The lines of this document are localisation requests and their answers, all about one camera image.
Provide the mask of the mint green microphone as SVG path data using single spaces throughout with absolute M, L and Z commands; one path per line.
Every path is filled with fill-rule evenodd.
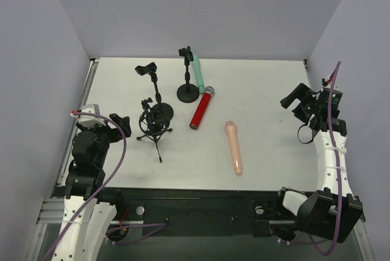
M 191 62 L 191 66 L 195 75 L 196 84 L 200 94 L 204 94 L 204 80 L 200 68 L 200 60 L 197 55 L 193 54 L 193 61 Z

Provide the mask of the black round-base clip stand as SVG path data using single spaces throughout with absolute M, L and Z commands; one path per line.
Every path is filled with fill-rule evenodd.
M 151 62 L 150 64 L 148 64 L 146 66 L 138 65 L 135 67 L 135 71 L 140 76 L 144 76 L 146 74 L 150 75 L 151 81 L 152 81 L 152 83 L 154 85 L 154 89 L 155 89 L 155 100 L 156 100 L 156 104 L 152 106 L 152 110 L 159 111 L 162 115 L 162 118 L 165 121 L 171 121 L 173 116 L 174 116 L 174 110 L 169 104 L 162 102 L 162 100 L 161 100 L 161 94 L 158 90 L 158 85 L 157 85 L 158 77 L 156 74 L 156 72 L 157 72 L 156 64 L 154 62 Z

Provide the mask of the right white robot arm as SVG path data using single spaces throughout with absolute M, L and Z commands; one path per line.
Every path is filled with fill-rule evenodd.
M 280 101 L 292 110 L 304 126 L 311 129 L 310 140 L 317 155 L 317 188 L 311 195 L 283 187 L 277 195 L 275 210 L 294 216 L 297 231 L 342 243 L 363 214 L 363 204 L 354 197 L 346 169 L 347 125 L 339 119 L 342 92 L 324 87 L 314 91 L 300 83 Z

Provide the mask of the pink microphone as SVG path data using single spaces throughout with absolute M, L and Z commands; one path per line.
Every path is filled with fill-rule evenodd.
M 243 167 L 241 162 L 241 154 L 239 150 L 236 124 L 233 121 L 227 121 L 225 123 L 225 132 L 229 143 L 233 169 L 236 175 L 242 175 Z

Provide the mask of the black tripod shock-mount stand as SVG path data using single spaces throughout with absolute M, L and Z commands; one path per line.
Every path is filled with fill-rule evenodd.
M 152 102 L 152 98 L 144 99 L 141 102 L 143 112 L 140 115 L 138 125 L 143 135 L 136 139 L 141 141 L 143 138 L 148 138 L 154 142 L 158 152 L 158 159 L 162 163 L 158 142 L 163 134 L 172 132 L 173 129 L 170 127 L 170 120 L 167 120 L 165 117 L 162 106 L 157 105 L 156 108 L 153 108 L 150 106 Z

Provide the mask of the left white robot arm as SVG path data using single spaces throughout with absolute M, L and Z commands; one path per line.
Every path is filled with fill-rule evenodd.
M 112 143 L 126 143 L 130 118 L 73 111 L 79 129 L 72 140 L 62 226 L 43 260 L 96 260 L 110 222 L 126 212 L 121 191 L 107 191 L 113 178 L 104 162 Z

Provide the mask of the red glitter microphone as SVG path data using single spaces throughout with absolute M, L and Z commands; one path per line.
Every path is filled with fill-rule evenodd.
M 199 128 L 199 125 L 214 93 L 215 90 L 212 86 L 207 86 L 204 88 L 204 93 L 190 122 L 191 129 L 197 130 Z

